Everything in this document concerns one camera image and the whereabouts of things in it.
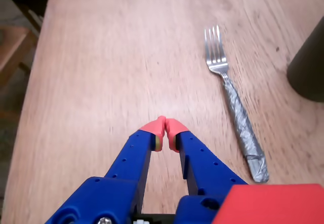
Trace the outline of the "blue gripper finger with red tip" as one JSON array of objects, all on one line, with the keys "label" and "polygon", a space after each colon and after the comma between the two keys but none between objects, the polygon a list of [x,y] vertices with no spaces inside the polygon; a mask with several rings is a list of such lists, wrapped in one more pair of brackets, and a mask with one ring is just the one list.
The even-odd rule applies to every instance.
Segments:
[{"label": "blue gripper finger with red tip", "polygon": [[175,119],[166,120],[169,147],[180,155],[188,195],[182,197],[174,223],[211,223],[235,184],[245,184],[188,128]]},{"label": "blue gripper finger with red tip", "polygon": [[166,117],[132,134],[104,177],[90,177],[47,223],[131,223],[141,212],[152,151],[161,151]]}]

